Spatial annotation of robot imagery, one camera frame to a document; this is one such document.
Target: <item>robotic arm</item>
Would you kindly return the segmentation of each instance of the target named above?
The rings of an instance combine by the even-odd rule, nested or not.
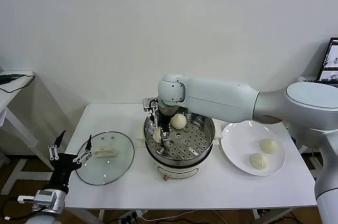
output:
[[[92,156],[91,153],[91,135],[86,144],[85,151],[80,155],[58,153],[62,134],[56,138],[53,145],[48,146],[50,154],[50,163],[54,168],[51,178],[45,184],[42,190],[38,190],[35,196],[19,196],[18,198],[9,198],[3,203],[0,209],[1,217],[4,220],[22,220],[31,217],[37,213],[40,215],[30,218],[27,224],[57,224],[55,217],[60,215],[64,209],[65,196],[69,192],[69,177],[74,170],[82,167]],[[4,207],[8,201],[18,201],[18,203],[33,203],[32,212],[21,217],[8,217],[4,214]]]
[[[298,82],[281,90],[258,92],[242,83],[165,75],[158,84],[158,98],[152,100],[158,103],[163,141],[169,137],[168,124],[179,107],[231,123],[290,122],[294,138],[322,152],[324,167],[315,196],[323,224],[337,222],[338,88]],[[144,107],[154,111],[149,99],[144,100]]]

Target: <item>steamed bun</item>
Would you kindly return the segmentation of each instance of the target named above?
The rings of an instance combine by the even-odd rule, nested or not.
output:
[[[261,153],[252,154],[250,155],[250,163],[256,169],[262,170],[268,166],[268,158]]]
[[[278,153],[278,144],[270,138],[263,139],[260,142],[260,148],[267,154],[277,154]]]
[[[157,127],[153,132],[153,139],[157,143],[161,143],[161,127]]]
[[[175,129],[183,129],[186,126],[186,117],[182,114],[176,114],[170,120],[170,124]]]

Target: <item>white table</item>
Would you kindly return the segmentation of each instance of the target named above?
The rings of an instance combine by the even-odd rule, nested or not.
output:
[[[3,71],[0,74],[25,74],[33,75],[31,71]],[[31,77],[20,77],[16,80],[11,81],[10,83],[0,85],[0,88],[11,91],[20,87],[25,86],[32,78]],[[16,128],[16,134],[26,146],[36,154],[47,166],[52,167],[49,163],[49,160],[37,149],[38,140],[35,136],[20,122],[20,120],[10,111],[7,105],[13,100],[13,98],[19,93],[20,90],[17,90],[13,93],[6,93],[5,91],[0,90],[0,112],[6,110],[6,119]],[[51,173],[50,172],[22,172],[22,168],[25,166],[27,160],[19,160],[17,166],[12,172],[11,176],[8,178],[4,187],[1,190],[1,195],[8,195],[15,184],[15,181],[20,180],[49,180]]]
[[[287,156],[285,166],[277,174],[267,177],[247,174],[230,163],[215,145],[196,176],[165,182],[152,167],[144,142],[138,140],[145,117],[142,104],[89,104],[86,107],[66,152],[77,154],[90,134],[116,130],[132,139],[135,158],[122,178],[104,186],[85,184],[73,172],[66,207],[147,210],[282,208],[270,214],[276,218],[293,207],[316,205],[314,180],[282,123],[269,126],[283,141]],[[267,222],[260,218],[257,223]]]

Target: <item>white plate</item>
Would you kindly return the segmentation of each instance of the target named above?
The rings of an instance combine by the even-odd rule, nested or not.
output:
[[[227,158],[239,169],[252,175],[272,175],[281,170],[285,164],[285,150],[278,136],[269,128],[254,121],[229,124],[223,130],[221,147]],[[277,154],[267,154],[259,146],[262,139],[271,138],[278,144]],[[249,156],[263,153],[268,158],[268,167],[263,170],[254,168]]]

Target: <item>pot lid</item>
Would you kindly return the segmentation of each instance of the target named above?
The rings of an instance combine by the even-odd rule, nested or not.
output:
[[[85,151],[86,143],[79,153]],[[120,132],[103,132],[92,137],[91,143],[92,157],[76,170],[83,182],[105,185],[127,172],[134,159],[134,146],[130,138]]]

